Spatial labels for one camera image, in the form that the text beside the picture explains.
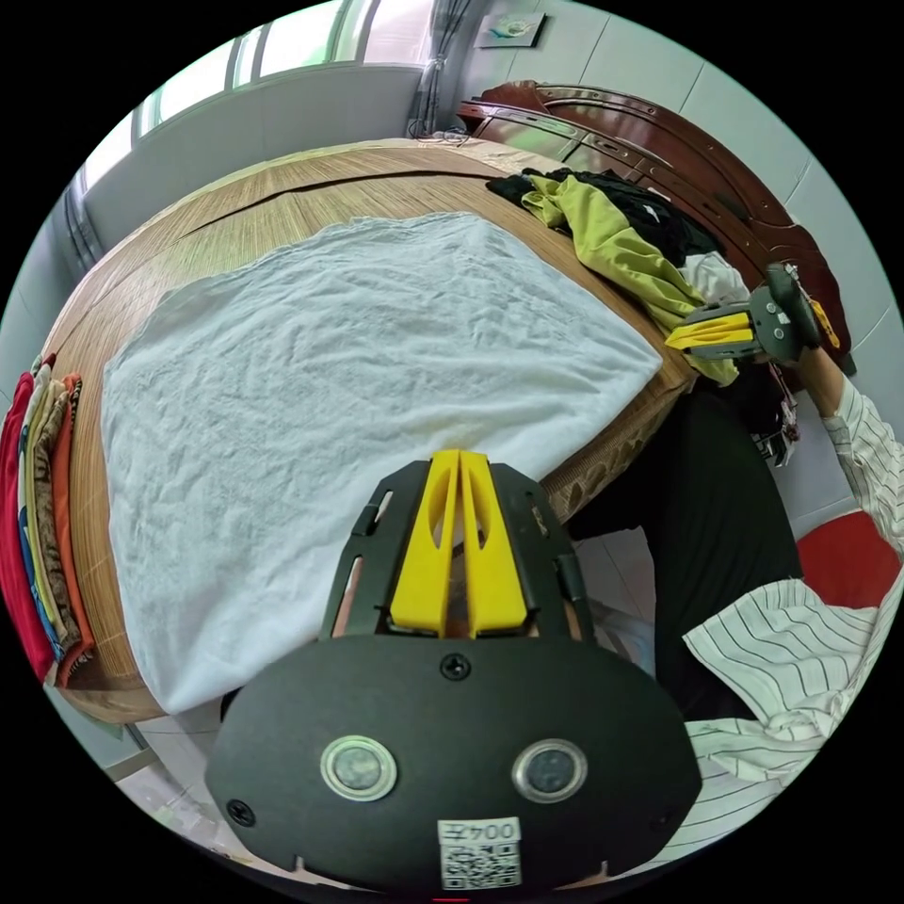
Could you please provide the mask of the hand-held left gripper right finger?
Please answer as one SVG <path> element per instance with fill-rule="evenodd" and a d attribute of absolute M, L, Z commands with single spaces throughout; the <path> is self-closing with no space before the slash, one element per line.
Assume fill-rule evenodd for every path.
<path fill-rule="evenodd" d="M 469 634 L 516 633 L 527 608 L 486 456 L 460 452 L 460 490 Z"/>

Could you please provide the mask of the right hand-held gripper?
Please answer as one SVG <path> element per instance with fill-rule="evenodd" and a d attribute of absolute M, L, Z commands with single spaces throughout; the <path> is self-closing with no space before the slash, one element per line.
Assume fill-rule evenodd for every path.
<path fill-rule="evenodd" d="M 666 346 L 705 361 L 739 361 L 761 355 L 788 362 L 805 347 L 840 347 L 840 338 L 821 304 L 793 287 L 773 293 L 755 290 L 745 301 L 710 305 L 690 314 Z"/>

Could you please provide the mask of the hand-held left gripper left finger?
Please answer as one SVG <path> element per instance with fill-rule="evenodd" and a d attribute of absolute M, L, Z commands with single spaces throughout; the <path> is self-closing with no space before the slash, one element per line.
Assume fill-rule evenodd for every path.
<path fill-rule="evenodd" d="M 459 475 L 459 450 L 438 452 L 428 464 L 390 605 L 396 631 L 446 627 Z"/>

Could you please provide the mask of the person's left hand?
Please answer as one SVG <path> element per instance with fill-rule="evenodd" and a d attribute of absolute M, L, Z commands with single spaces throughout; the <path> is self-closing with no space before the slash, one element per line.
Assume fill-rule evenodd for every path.
<path fill-rule="evenodd" d="M 446 635 L 451 638 L 469 636 L 466 569 L 461 545 L 454 549 L 450 567 Z"/>

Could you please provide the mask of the person's right hand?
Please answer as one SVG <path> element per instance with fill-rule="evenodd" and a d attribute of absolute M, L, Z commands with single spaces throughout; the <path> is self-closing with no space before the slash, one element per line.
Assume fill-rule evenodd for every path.
<path fill-rule="evenodd" d="M 844 391 L 846 377 L 843 371 L 822 347 L 805 347 L 799 357 L 798 371 L 805 390 L 822 411 L 822 416 L 832 416 Z"/>

